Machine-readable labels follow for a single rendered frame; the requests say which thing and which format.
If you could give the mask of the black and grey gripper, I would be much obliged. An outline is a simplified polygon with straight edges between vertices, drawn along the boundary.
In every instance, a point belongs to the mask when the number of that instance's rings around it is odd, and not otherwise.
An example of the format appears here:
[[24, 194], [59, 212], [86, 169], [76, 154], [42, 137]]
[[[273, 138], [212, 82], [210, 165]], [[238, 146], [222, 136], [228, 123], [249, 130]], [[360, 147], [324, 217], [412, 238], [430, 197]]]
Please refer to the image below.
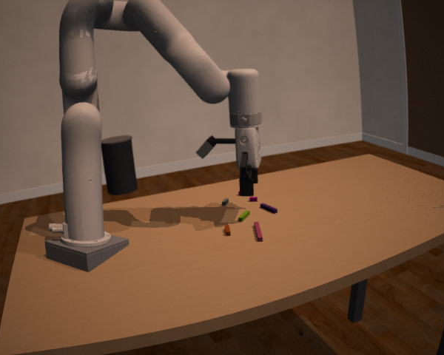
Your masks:
[[235, 128], [236, 161], [240, 170], [240, 196], [253, 196], [253, 182], [258, 183], [258, 167], [261, 161], [258, 127], [262, 126], [262, 123], [254, 126], [233, 126], [231, 124], [230, 126]]

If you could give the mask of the purple rod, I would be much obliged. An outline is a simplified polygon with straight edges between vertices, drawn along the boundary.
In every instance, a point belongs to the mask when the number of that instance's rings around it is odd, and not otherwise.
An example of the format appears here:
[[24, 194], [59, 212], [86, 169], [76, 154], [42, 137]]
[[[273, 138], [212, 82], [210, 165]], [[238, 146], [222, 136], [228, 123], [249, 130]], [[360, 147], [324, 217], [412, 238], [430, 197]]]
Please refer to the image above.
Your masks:
[[265, 209], [265, 210], [267, 210], [267, 211], [273, 213], [273, 214], [278, 213], [278, 210], [277, 210], [276, 208], [271, 207], [271, 206], [269, 206], [269, 205], [266, 205], [265, 203], [262, 203], [262, 204], [260, 205], [260, 207], [261, 207], [262, 209]]

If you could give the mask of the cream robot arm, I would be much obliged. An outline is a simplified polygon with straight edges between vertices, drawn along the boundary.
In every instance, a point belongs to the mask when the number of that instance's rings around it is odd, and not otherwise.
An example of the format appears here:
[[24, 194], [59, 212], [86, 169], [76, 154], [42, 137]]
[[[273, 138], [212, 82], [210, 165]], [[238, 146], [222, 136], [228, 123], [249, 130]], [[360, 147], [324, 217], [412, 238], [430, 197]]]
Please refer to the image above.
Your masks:
[[50, 223], [49, 230], [75, 247], [111, 241], [104, 231], [94, 29], [140, 31], [202, 101], [217, 104], [228, 97], [231, 125], [262, 123], [258, 71], [220, 70], [160, 0], [69, 0], [59, 27], [65, 221]]

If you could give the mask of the lime green rod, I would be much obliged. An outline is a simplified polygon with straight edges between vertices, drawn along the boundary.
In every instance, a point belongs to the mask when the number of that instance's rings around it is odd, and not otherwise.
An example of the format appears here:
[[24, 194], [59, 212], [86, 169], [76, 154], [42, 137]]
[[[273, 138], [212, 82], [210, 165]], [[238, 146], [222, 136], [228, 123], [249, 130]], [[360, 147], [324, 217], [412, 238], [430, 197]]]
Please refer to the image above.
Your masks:
[[245, 211], [239, 218], [238, 221], [239, 222], [243, 222], [248, 216], [250, 215], [250, 211]]

